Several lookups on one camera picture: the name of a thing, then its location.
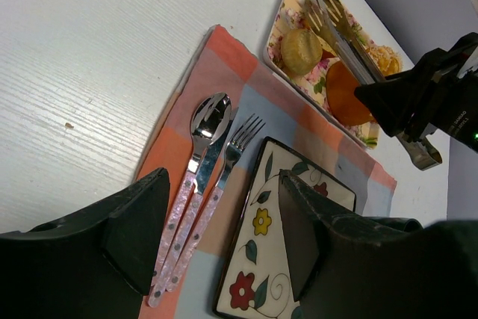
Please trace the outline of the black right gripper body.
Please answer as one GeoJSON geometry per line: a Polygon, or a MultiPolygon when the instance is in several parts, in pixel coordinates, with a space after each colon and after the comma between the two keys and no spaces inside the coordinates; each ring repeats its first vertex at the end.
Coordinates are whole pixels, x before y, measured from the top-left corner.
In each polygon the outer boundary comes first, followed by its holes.
{"type": "Polygon", "coordinates": [[[477,33],[461,37],[448,51],[427,52],[405,72],[362,85],[356,98],[384,133],[416,141],[428,126],[477,150],[477,33]]]}

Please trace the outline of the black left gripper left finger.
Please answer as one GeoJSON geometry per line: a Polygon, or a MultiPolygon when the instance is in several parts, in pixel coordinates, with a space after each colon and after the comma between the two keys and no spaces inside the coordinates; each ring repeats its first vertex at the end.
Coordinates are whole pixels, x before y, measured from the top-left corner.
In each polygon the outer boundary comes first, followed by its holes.
{"type": "Polygon", "coordinates": [[[170,194],[159,168],[27,232],[1,235],[3,318],[137,318],[170,194]]]}

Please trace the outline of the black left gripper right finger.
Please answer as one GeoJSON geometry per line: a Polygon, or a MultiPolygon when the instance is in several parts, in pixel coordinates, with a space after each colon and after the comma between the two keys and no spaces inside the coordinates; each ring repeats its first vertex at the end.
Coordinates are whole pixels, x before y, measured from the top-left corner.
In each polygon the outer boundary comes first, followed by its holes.
{"type": "Polygon", "coordinates": [[[477,222],[404,232],[322,196],[289,170],[279,211],[303,318],[475,318],[477,222]]]}

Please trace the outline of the metal serving tongs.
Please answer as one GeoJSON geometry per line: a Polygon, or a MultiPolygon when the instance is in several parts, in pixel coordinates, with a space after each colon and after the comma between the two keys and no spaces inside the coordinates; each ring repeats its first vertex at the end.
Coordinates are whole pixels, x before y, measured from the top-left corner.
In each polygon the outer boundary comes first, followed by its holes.
{"type": "MultiPolygon", "coordinates": [[[[305,17],[312,31],[326,41],[359,84],[385,81],[385,76],[354,34],[340,0],[305,0],[305,17]]],[[[395,137],[419,170],[442,163],[440,152],[425,137],[412,141],[402,132],[395,137]]]]}

